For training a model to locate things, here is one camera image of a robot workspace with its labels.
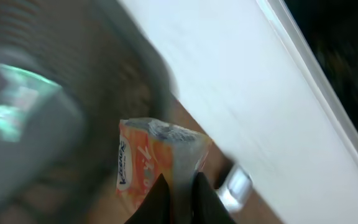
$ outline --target plastic packaging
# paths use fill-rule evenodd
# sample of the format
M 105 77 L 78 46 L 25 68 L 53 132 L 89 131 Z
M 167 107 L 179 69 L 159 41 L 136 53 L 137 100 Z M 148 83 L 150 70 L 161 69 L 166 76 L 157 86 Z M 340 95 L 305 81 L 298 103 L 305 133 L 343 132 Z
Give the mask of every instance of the plastic packaging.
M 191 187 L 212 140 L 152 118 L 121 120 L 116 193 L 134 213 L 160 174 L 168 182 L 175 223 L 191 220 Z

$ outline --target brown floor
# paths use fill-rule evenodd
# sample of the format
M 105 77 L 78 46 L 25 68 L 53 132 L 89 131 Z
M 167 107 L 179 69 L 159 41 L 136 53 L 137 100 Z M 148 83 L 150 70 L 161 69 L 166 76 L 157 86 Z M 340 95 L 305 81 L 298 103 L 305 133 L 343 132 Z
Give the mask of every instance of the brown floor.
M 198 123 L 187 113 L 181 104 L 176 103 L 172 123 L 178 124 L 188 129 L 204 132 Z M 211 185 L 216 185 L 218 175 L 230 162 L 224 157 L 217 146 L 213 146 L 208 154 L 203 172 L 206 174 Z M 89 224 L 112 224 L 124 223 L 129 214 L 121 206 L 115 196 L 115 181 L 110 180 L 102 190 L 101 198 L 95 203 L 89 214 Z M 270 209 L 260 195 L 253 190 L 245 207 L 237 214 L 233 214 L 233 219 L 237 223 L 246 224 L 278 224 L 282 223 Z

